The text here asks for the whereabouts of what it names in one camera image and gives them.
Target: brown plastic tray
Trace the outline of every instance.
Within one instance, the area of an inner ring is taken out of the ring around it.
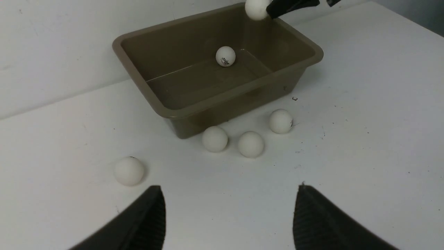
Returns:
[[[236,61],[217,64],[230,46]],[[118,37],[113,49],[154,111],[179,138],[290,93],[322,49],[280,19],[252,21],[244,3]]]

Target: white table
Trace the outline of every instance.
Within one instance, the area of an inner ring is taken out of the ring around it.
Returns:
[[[444,249],[444,38],[375,3],[296,28],[323,61],[222,124],[220,154],[177,139],[131,81],[1,121],[0,249],[67,249],[161,185],[164,249],[290,250],[303,181],[399,248]],[[289,135],[267,128],[277,108],[296,117]],[[236,150],[246,130],[265,138],[256,160]],[[130,155],[149,167],[133,188],[112,174]]]

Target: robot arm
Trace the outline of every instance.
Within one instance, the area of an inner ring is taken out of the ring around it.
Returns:
[[[339,1],[340,0],[327,0],[327,3],[332,7]],[[315,7],[319,4],[319,0],[273,0],[267,6],[267,13],[272,19],[274,19],[297,9]]]

